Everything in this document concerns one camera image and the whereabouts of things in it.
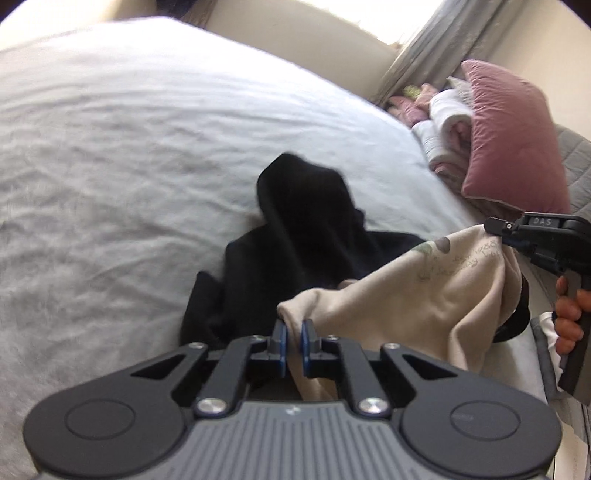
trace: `black strap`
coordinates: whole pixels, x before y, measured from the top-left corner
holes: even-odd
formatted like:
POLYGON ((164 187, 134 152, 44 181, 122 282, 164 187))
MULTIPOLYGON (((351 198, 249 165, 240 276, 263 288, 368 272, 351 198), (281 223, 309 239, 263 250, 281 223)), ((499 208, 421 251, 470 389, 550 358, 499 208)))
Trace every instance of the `black strap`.
POLYGON ((509 319, 497 328, 493 343, 506 342, 522 333, 530 324, 530 285, 521 275, 521 297, 513 314, 509 319))

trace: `pink pillow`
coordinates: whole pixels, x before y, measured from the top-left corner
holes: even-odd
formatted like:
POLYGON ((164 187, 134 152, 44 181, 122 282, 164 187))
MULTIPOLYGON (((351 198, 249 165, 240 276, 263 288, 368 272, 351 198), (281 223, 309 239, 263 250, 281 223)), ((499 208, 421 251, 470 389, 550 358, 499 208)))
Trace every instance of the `pink pillow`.
POLYGON ((423 120, 429 120, 428 113, 415 107, 414 102, 410 98, 394 96, 390 97, 389 101, 396 108, 404 112, 405 123, 409 128, 414 127, 423 120))
POLYGON ((472 155, 462 195, 526 212, 570 213, 569 190, 544 94, 480 60, 462 62, 472 85, 472 155))

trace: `circular cover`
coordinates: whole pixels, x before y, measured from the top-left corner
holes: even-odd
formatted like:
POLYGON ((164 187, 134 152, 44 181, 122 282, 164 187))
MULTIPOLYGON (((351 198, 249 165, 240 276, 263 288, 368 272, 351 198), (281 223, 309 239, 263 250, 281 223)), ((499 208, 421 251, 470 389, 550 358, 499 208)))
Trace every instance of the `circular cover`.
POLYGON ((85 384, 57 393, 31 410, 23 426, 35 464, 74 478, 138 472, 166 455, 183 432, 179 407, 149 381, 133 389, 85 384))
POLYGON ((518 478, 550 464, 561 431, 547 405, 478 377, 456 380, 429 382, 402 415, 419 455, 470 478, 518 478))

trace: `finger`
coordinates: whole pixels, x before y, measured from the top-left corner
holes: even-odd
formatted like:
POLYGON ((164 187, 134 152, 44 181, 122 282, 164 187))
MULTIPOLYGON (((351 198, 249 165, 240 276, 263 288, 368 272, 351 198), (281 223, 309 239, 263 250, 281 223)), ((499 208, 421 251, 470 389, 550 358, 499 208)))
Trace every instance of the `finger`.
POLYGON ((575 322, 558 318, 554 324, 554 330, 561 338, 578 342, 583 339, 583 329, 575 322))
POLYGON ((585 312, 591 312, 591 291, 577 290, 577 303, 585 312))
POLYGON ((560 277, 556 280, 556 294, 561 297, 566 295, 569 291, 569 279, 565 276, 560 277))
POLYGON ((581 308, 575 300, 568 297, 560 297, 556 301, 554 310, 556 311, 556 316, 569 319, 574 322, 581 318, 581 308))
POLYGON ((556 340, 556 353, 559 355, 566 355, 573 351, 574 342, 565 338, 559 338, 556 340))

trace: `white fabric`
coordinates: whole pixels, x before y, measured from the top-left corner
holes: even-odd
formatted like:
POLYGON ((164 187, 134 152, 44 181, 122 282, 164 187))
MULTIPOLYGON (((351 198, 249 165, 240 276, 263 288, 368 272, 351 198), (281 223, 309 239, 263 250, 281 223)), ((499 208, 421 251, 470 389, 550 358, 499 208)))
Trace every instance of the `white fabric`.
POLYGON ((463 158, 454 151, 450 150, 443 144, 443 139, 439 135, 439 130, 433 120, 424 120, 419 122, 412 128, 413 133, 417 136, 427 159, 429 160, 429 168, 435 168, 441 163, 451 163, 464 172, 464 176, 468 170, 468 160, 463 158))
POLYGON ((455 89, 460 100, 467 106, 474 108, 474 94, 470 82, 455 77, 447 77, 447 81, 455 89))
POLYGON ((556 480, 586 480, 587 455, 589 446, 582 441, 573 428, 563 421, 562 441, 554 457, 554 475, 556 480))
POLYGON ((0 59, 3 479, 34 472, 21 422, 38 400, 175 346, 196 272, 220 274, 261 223, 256 178, 282 152, 338 168, 369 228, 433 239, 482 219, 386 112, 179 22, 0 59))
POLYGON ((474 110, 462 102, 456 89, 450 88, 439 92, 431 99, 429 114, 435 122, 443 144, 455 150, 451 142, 452 128, 459 122, 472 125, 474 110))
POLYGON ((558 386, 558 381, 560 380, 563 372, 560 366, 560 360, 562 357, 556 353, 556 340, 558 340, 558 334, 556 334, 556 331, 554 330, 552 312, 546 312, 540 315, 540 328, 548 339, 548 353, 550 354, 550 360, 552 361, 552 367, 554 368, 556 390, 563 392, 564 390, 558 386))

